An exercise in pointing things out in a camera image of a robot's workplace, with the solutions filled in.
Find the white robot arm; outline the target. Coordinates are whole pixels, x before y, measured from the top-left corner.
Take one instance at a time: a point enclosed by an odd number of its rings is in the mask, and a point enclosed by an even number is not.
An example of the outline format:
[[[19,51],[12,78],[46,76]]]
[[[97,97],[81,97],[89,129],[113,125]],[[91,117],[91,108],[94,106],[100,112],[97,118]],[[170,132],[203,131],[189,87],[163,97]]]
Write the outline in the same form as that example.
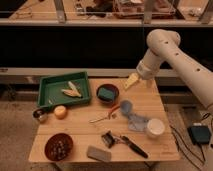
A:
[[[147,36],[148,50],[124,87],[139,78],[152,79],[166,61],[208,110],[213,110],[213,72],[179,49],[180,35],[175,31],[155,29]]]

